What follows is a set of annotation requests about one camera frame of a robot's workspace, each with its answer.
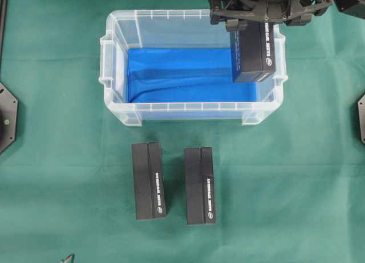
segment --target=black rectangular box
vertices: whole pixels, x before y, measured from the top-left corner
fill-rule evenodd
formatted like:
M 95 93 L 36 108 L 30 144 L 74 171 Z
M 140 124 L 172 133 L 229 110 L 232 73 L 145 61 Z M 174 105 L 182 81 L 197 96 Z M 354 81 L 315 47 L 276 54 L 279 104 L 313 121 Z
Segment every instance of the black rectangular box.
M 365 19 L 365 0 L 334 0 L 339 11 Z
M 160 144 L 133 144 L 132 157 L 137 219 L 165 217 Z
M 262 82 L 275 71 L 274 26 L 249 22 L 230 33 L 233 82 Z
M 216 223 L 212 148 L 185 149 L 188 224 Z

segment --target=blue cloth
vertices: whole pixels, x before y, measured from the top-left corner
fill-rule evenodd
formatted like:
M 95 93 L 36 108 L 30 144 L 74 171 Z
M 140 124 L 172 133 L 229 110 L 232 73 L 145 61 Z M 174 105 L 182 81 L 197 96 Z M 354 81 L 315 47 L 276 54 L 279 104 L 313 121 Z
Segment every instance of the blue cloth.
M 233 83 L 230 49 L 130 49 L 128 102 L 255 102 L 255 83 Z

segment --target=transparent plastic container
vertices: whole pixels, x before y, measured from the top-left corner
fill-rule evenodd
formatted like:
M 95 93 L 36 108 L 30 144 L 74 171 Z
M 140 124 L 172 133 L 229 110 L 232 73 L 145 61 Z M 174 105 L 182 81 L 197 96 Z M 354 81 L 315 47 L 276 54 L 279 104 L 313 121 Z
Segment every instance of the transparent plastic container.
M 255 125 L 283 102 L 288 79 L 285 37 L 274 27 L 276 73 L 257 83 L 257 102 L 127 103 L 127 62 L 130 48 L 229 48 L 223 23 L 211 25 L 209 10 L 120 10 L 107 18 L 106 35 L 100 39 L 99 82 L 104 102 L 127 126 L 143 120 L 240 119 Z

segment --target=table surface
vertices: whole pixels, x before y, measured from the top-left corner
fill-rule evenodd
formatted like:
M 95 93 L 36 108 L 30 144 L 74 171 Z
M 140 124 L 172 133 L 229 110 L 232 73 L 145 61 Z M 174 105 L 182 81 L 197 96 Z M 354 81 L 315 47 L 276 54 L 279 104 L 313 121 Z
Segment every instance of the table surface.
M 103 103 L 99 38 L 118 9 L 206 0 L 9 0 L 1 81 L 19 99 L 0 156 L 0 259 L 59 262 L 363 262 L 365 21 L 332 7 L 282 26 L 283 105 L 262 124 L 123 126 Z M 136 221 L 131 144 L 163 148 L 163 220 Z M 183 149 L 213 147 L 217 225 L 187 226 Z

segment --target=robotic arm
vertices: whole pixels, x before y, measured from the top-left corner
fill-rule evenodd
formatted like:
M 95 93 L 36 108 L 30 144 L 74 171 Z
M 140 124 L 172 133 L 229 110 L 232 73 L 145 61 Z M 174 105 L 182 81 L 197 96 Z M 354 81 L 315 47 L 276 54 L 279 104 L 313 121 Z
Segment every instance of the robotic arm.
M 245 30 L 248 21 L 303 26 L 336 3 L 338 9 L 365 19 L 365 0 L 209 0 L 210 22 L 226 22 L 227 31 Z

